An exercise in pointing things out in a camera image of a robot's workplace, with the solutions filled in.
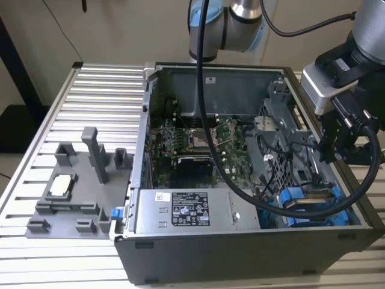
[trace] white wall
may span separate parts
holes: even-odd
[[[361,3],[362,0],[278,0],[273,23],[282,31],[296,31],[357,11]],[[352,27],[353,21],[346,20],[294,38],[270,33],[262,64],[302,70],[320,54],[342,44]]]
[[[274,0],[274,23],[291,30],[357,8],[359,0]],[[46,0],[85,62],[143,64],[146,61],[189,61],[186,11],[188,0]],[[60,33],[41,0],[0,0],[0,15],[45,104],[50,104],[78,56]],[[343,41],[350,23],[296,39],[269,35],[263,65],[296,69]],[[221,52],[219,63],[257,64],[253,54]],[[4,80],[0,79],[4,91]]]

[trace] black connector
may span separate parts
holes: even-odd
[[[363,127],[368,125],[371,121],[371,115],[362,110],[354,99],[351,91],[343,92],[331,100],[343,122],[349,129],[354,131],[356,135],[363,134]]]

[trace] barcode sticker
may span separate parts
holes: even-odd
[[[171,201],[171,194],[163,191],[157,191],[155,193],[155,202],[169,202]]]

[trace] blue latch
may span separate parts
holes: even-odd
[[[111,220],[122,221],[123,209],[114,208],[111,210]]]

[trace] gray plastic post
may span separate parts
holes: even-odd
[[[101,184],[108,182],[108,175],[104,168],[103,156],[100,153],[99,145],[96,140],[97,129],[93,127],[85,127],[82,133],[82,141],[88,146],[91,162],[94,164],[97,178]]]

